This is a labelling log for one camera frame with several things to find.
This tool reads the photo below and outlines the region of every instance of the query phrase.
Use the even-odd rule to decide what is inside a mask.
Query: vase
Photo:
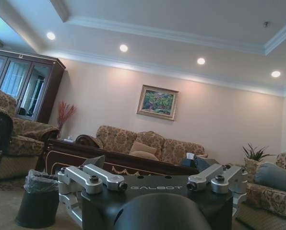
[[[64,125],[64,123],[62,123],[62,122],[58,123],[58,130],[59,130],[58,138],[61,138],[63,125]]]

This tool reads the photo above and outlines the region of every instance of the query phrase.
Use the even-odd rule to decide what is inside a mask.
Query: crown molding
[[[50,0],[50,2],[64,23],[120,33],[160,38],[176,42],[190,43],[200,46],[228,49],[243,53],[266,56],[286,40],[286,25],[267,43],[261,45],[92,17],[71,16],[63,0]]]
[[[250,85],[239,81],[229,81],[223,78],[209,77],[174,69],[168,66],[155,65],[145,62],[128,62],[126,60],[111,58],[103,55],[90,54],[86,52],[78,52],[74,50],[44,50],[42,55],[52,56],[56,58],[70,59],[92,64],[104,65],[119,69],[127,69],[137,72],[167,76],[187,81],[195,81],[205,84],[228,87],[250,92],[263,93],[274,96],[283,96],[283,91],[264,84]]]
[[[7,1],[0,1],[0,18],[11,27],[35,52],[44,49],[43,42]]]
[[[97,19],[97,18],[81,17],[81,16],[70,16],[66,21],[66,23],[95,28],[95,29],[103,29],[120,33],[142,35],[142,36],[160,38],[170,41],[190,43],[200,46],[210,46],[219,49],[229,49],[244,53],[265,55],[263,45],[242,43],[210,36],[202,36],[192,33],[153,28],[150,26],[121,23],[105,19]]]
[[[278,47],[283,41],[286,40],[286,25],[278,31],[265,45],[265,54],[268,55],[276,47]]]
[[[66,22],[70,16],[70,13],[65,5],[65,2],[63,0],[50,0],[50,2],[55,8],[62,22]]]

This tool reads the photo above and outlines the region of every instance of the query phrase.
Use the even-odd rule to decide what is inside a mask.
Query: landscape painting
[[[137,113],[174,120],[178,95],[178,91],[143,85]]]

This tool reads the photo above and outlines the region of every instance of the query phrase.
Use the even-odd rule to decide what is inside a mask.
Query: wooden cabinet
[[[59,59],[0,48],[0,89],[16,99],[16,116],[48,123],[65,66]]]

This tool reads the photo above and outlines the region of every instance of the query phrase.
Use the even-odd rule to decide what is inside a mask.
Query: armchair
[[[276,165],[286,170],[286,153],[277,156]],[[286,230],[286,192],[255,184],[258,167],[257,161],[246,159],[247,201],[241,205],[237,219],[254,229]]]
[[[16,101],[0,91],[0,179],[26,175],[35,169],[48,138],[59,130],[15,116]]]

